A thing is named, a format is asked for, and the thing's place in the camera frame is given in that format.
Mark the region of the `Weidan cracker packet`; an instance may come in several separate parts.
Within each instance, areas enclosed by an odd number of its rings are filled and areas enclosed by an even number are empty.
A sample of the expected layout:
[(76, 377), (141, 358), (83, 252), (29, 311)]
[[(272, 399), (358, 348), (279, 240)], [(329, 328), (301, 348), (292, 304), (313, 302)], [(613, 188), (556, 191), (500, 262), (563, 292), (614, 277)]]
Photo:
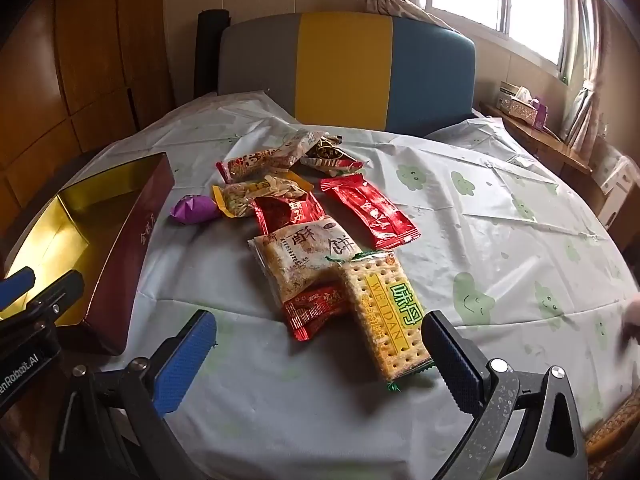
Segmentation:
[(422, 340), (425, 311), (394, 252), (360, 252), (336, 272), (388, 390), (434, 365)]

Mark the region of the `small red floral snack packet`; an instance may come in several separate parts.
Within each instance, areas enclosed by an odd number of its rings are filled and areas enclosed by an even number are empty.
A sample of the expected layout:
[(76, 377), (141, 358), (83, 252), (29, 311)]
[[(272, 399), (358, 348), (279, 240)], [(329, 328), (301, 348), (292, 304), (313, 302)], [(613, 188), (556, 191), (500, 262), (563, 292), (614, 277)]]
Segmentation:
[(297, 341), (311, 340), (330, 318), (348, 310), (344, 286), (337, 282), (311, 287), (282, 304), (286, 325)]

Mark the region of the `purple snack packet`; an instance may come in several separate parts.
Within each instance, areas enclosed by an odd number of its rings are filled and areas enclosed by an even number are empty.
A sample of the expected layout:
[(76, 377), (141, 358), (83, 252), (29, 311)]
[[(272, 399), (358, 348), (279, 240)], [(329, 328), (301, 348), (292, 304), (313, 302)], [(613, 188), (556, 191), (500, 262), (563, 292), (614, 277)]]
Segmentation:
[(219, 218), (215, 201), (206, 195), (186, 195), (171, 208), (170, 218), (184, 226), (193, 226)]

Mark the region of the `white pastry packet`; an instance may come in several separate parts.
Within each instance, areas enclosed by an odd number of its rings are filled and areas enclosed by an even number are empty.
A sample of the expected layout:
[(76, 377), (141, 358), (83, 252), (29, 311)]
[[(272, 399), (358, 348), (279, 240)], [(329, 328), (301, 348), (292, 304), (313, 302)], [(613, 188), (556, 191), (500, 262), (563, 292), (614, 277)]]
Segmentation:
[(282, 304), (314, 284), (334, 279), (337, 265), (360, 247), (332, 217), (291, 224), (247, 242)]

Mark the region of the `orange-edged nut packet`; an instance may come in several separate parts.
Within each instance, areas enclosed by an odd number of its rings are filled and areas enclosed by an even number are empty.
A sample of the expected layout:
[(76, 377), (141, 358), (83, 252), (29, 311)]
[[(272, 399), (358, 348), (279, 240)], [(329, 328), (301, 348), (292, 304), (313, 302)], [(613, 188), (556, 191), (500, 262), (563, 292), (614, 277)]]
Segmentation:
[(299, 198), (314, 186), (294, 172), (266, 174), (258, 180), (213, 185), (212, 195), (218, 209), (228, 218), (245, 218), (254, 214), (253, 203), (258, 197)]

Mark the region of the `shiny red foil packet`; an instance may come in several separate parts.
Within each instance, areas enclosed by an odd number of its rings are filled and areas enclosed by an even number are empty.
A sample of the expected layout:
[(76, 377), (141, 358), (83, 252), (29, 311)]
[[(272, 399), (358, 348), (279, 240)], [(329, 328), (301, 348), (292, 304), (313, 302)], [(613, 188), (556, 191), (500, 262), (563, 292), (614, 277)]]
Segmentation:
[(260, 196), (253, 200), (259, 229), (268, 235), (286, 226), (322, 220), (326, 212), (311, 192), (299, 197)]

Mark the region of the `long red snack packet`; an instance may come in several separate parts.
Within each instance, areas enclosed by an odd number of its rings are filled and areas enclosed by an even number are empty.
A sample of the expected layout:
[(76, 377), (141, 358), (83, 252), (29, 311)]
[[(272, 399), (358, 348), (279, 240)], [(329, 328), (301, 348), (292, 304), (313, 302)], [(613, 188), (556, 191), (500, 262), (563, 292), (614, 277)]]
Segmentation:
[(356, 214), (375, 249), (394, 249), (421, 236), (412, 221), (361, 174), (321, 179), (320, 188)]

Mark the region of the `red-end rice cracker bar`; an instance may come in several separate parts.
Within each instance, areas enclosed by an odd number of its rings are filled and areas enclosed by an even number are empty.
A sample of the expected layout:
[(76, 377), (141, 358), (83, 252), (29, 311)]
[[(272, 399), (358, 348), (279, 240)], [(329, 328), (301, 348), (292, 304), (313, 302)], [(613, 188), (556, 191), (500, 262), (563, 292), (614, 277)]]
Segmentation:
[(228, 160), (216, 162), (216, 169), (227, 184), (241, 182), (262, 170), (286, 171), (291, 168), (287, 157), (277, 156), (276, 148), (268, 148)]

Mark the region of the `white Ba Zhen packet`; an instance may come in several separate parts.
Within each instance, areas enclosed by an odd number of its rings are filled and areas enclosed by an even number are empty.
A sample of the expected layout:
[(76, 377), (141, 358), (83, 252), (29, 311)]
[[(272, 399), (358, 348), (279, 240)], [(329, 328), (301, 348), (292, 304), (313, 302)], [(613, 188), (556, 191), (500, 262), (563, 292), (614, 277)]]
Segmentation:
[(273, 153), (274, 160), (279, 167), (292, 167), (309, 150), (311, 150), (322, 138), (323, 131), (298, 130), (294, 136), (286, 140), (280, 148)]

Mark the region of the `brown gold foil packet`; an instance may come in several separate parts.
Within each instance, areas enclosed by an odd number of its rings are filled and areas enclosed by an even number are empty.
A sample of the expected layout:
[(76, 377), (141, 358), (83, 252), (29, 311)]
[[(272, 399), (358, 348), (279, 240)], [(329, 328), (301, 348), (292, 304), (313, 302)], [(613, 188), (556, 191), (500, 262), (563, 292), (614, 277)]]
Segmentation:
[(341, 136), (322, 136), (299, 162), (332, 178), (363, 170), (364, 162), (346, 153), (342, 143)]

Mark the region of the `maroon gold gift box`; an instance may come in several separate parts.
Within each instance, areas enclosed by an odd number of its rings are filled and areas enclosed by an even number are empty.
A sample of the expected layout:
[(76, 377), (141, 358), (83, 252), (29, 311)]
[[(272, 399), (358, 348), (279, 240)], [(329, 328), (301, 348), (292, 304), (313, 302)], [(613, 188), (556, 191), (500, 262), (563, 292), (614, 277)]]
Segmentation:
[(134, 296), (160, 210), (174, 186), (166, 153), (115, 166), (58, 192), (9, 268), (29, 266), (35, 286), (1, 312), (5, 320), (69, 270), (84, 294), (57, 320), (64, 348), (119, 356), (127, 345)]

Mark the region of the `white green-cloud tablecloth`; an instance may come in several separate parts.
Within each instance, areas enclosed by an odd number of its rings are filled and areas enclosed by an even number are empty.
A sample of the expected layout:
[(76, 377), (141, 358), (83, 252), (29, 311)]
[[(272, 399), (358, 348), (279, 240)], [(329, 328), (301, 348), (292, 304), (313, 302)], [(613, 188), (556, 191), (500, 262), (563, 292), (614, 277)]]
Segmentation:
[[(631, 392), (638, 356), (615, 350), (636, 291), (584, 201), (538, 162), (440, 142), (346, 129), (364, 176), (416, 225), (412, 242), (368, 248), (363, 223), (326, 203), (346, 236), (326, 253), (356, 285), (389, 261), (425, 311), (439, 310), (488, 354), (521, 370), (565, 370), (590, 426)], [(468, 426), (442, 375), (388, 392), (361, 330), (292, 341), (253, 252), (250, 220), (159, 226), (138, 287), (130, 349), (146, 349), (196, 308), (222, 341), (169, 423), (200, 478), (428, 478)], [(358, 258), (349, 249), (361, 248)]]

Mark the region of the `tissue box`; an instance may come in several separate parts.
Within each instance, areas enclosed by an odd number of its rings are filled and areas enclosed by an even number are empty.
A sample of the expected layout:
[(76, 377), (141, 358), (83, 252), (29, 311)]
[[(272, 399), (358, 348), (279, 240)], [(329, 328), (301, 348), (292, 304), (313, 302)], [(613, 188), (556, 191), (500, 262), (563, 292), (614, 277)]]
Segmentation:
[(548, 107), (534, 98), (526, 87), (503, 81), (497, 94), (496, 107), (500, 112), (542, 130), (546, 126)]

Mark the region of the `grey yellow blue chair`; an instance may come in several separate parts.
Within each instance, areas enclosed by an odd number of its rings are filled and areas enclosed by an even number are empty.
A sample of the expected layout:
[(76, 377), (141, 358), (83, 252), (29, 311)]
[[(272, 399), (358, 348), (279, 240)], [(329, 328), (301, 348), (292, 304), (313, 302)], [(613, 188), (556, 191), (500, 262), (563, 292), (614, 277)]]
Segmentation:
[(428, 136), (472, 115), (475, 46), (452, 30), (359, 12), (235, 24), (218, 91), (262, 91), (302, 124)]

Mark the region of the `black chair back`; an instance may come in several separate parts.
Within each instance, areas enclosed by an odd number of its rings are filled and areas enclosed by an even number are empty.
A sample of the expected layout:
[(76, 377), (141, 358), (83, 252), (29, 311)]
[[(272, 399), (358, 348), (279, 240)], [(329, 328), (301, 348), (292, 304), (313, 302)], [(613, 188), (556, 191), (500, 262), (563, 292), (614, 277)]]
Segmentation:
[(221, 40), (230, 25), (228, 10), (212, 9), (198, 14), (193, 79), (195, 99), (218, 91)]

